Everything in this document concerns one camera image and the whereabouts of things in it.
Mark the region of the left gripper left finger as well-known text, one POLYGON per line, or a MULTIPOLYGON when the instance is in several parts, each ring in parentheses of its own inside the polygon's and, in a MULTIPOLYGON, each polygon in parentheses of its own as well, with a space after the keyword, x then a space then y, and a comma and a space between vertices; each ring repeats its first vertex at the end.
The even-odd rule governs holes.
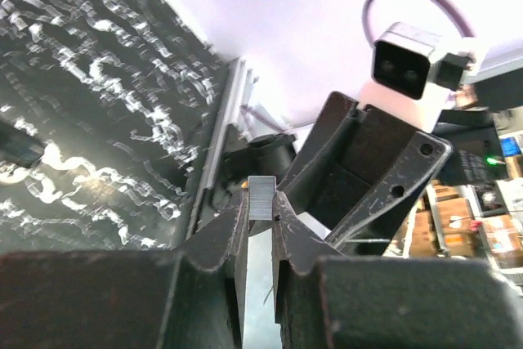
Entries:
POLYGON ((173 250, 1 257, 4 348, 239 348, 248 196, 173 250))

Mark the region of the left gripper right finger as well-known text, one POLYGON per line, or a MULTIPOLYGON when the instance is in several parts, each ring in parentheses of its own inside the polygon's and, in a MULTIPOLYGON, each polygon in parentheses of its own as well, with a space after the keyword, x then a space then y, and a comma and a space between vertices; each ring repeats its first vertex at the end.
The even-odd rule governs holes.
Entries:
POLYGON ((484 262, 347 257, 273 200, 275 320, 286 348, 519 348, 522 300, 484 262))

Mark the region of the silver staple strip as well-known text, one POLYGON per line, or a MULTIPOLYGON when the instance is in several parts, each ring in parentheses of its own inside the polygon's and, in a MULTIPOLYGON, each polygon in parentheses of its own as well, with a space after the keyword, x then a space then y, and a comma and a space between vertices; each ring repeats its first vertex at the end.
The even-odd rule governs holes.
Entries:
POLYGON ((272 220, 275 192, 275 177, 250 176, 248 178, 248 218, 250 221, 272 220))

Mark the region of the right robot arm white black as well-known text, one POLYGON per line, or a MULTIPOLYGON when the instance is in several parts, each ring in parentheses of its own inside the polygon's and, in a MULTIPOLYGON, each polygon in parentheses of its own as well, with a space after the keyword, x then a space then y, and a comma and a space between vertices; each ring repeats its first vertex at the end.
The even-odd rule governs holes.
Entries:
POLYGON ((331 93, 279 184, 343 253, 383 253, 433 179, 460 186, 507 175, 487 162, 502 153, 489 112, 444 110, 434 132, 405 122, 406 112, 403 104, 382 110, 331 93))

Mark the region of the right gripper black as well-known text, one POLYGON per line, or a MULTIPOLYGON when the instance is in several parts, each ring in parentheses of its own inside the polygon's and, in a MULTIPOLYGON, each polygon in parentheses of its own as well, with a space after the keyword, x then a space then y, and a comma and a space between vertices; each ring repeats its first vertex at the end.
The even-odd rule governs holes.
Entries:
POLYGON ((449 142, 332 92, 281 190, 330 230, 333 248, 383 251, 451 153, 449 142))

